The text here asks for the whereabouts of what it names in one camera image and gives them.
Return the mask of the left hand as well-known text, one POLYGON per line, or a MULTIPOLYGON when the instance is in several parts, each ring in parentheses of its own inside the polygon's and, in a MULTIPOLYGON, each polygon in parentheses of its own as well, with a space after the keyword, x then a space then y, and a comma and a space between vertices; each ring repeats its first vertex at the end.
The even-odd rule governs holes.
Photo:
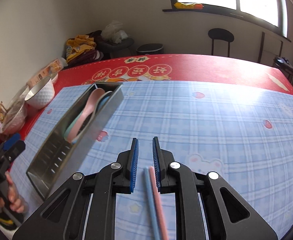
MULTIPOLYGON (((17 213, 26 213, 28 212, 28 204, 22 196, 20 196, 18 189, 14 181, 12 180, 9 172, 6 172, 6 178, 8 183, 8 200, 10 201, 10 209, 17 213)), ((5 206, 4 200, 0 197, 0 213, 2 208, 5 206)))

